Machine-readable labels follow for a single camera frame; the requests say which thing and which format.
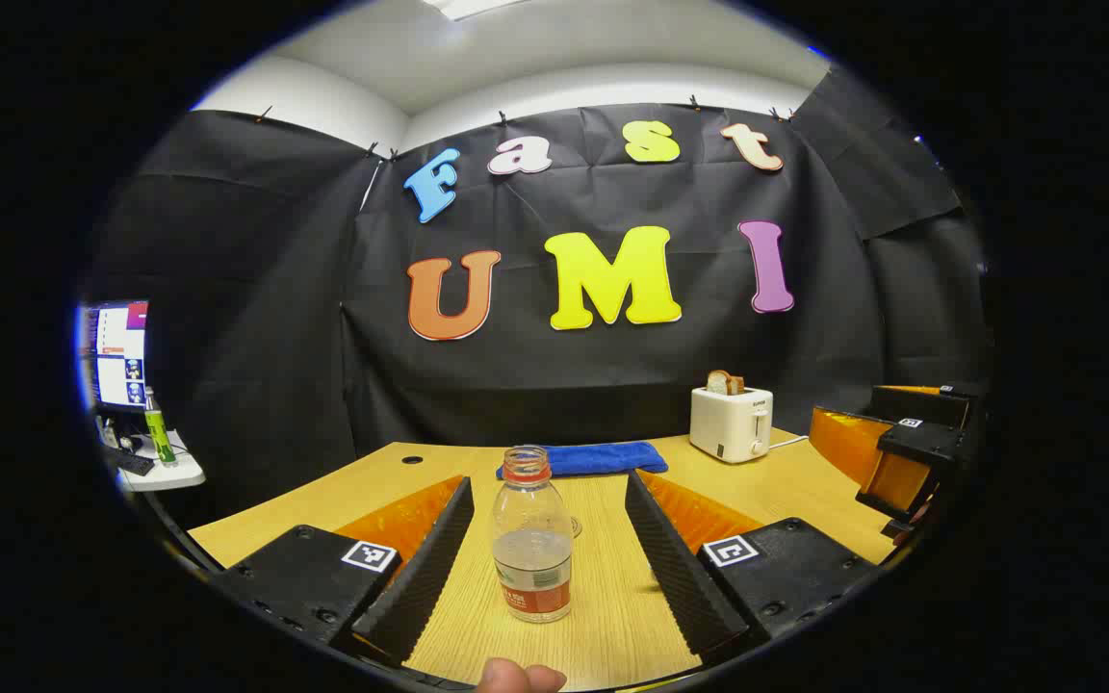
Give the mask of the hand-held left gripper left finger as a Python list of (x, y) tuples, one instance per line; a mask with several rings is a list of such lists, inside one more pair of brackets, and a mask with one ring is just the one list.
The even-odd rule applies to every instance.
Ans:
[(413, 655), (475, 516), (451, 476), (336, 531), (295, 524), (211, 582), (299, 639), (400, 665)]

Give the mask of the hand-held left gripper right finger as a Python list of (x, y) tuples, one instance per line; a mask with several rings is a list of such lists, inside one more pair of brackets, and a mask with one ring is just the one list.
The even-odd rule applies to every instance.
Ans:
[(655, 473), (628, 473), (625, 512), (705, 665), (818, 622), (881, 577), (881, 565), (805, 519), (759, 524)]

